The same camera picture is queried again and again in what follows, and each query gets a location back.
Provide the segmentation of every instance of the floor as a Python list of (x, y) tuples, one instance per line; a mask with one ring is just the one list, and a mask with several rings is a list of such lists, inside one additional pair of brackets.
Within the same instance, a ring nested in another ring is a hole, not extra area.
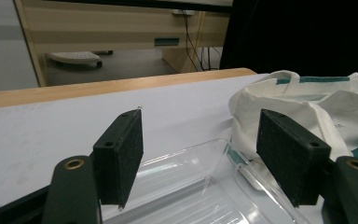
[[(211, 58), (208, 60), (208, 50), (199, 49), (199, 59), (204, 69), (216, 69), (220, 63), (222, 48), (210, 48)], [(58, 64), (48, 59), (48, 85), (69, 85), (76, 83), (116, 80), (134, 77), (151, 77), (176, 74), (164, 60), (160, 49), (115, 50), (112, 55), (107, 51), (95, 52), (103, 61), (103, 67), (96, 64)], [(195, 61), (198, 71), (200, 62)]]

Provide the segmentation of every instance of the wooden edge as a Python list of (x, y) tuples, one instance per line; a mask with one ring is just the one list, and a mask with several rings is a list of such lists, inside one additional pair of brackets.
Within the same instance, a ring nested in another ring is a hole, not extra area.
[(18, 91), (0, 91), (0, 107), (9, 105), (26, 105), (38, 102), (55, 101), (118, 91), (133, 91), (249, 75), (255, 75), (255, 72), (247, 68), (236, 68), (228, 70), (167, 75), (160, 77), (138, 77), (85, 84), (25, 89)]

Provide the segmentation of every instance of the desk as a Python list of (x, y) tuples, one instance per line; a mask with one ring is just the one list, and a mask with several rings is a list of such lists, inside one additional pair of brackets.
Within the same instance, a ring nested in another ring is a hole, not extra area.
[[(160, 48), (163, 59), (178, 73), (192, 71), (184, 17), (171, 9), (41, 0), (15, 3), (41, 87), (47, 86), (45, 54), (51, 52)], [(222, 47), (228, 20), (228, 13), (196, 11), (188, 16), (188, 35), (195, 49)], [(156, 38), (178, 38), (179, 43), (156, 46)], [(195, 52), (190, 50), (190, 56), (195, 61)]]
[(137, 106), (143, 161), (228, 139), (228, 99), (263, 77), (253, 74), (241, 68), (0, 92), (0, 206), (48, 185), (59, 161), (89, 155), (111, 122)]

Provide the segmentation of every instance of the wall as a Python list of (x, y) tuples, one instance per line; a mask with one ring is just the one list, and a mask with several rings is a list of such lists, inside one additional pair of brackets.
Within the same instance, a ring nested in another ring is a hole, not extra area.
[(38, 87), (14, 3), (0, 0), (0, 91)]

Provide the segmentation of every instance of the transparent plastic container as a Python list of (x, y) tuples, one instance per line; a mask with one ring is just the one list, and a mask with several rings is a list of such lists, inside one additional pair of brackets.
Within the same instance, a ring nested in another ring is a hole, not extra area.
[[(243, 175), (260, 180), (256, 190)], [(104, 223), (308, 223), (226, 140), (143, 162), (126, 207)]]

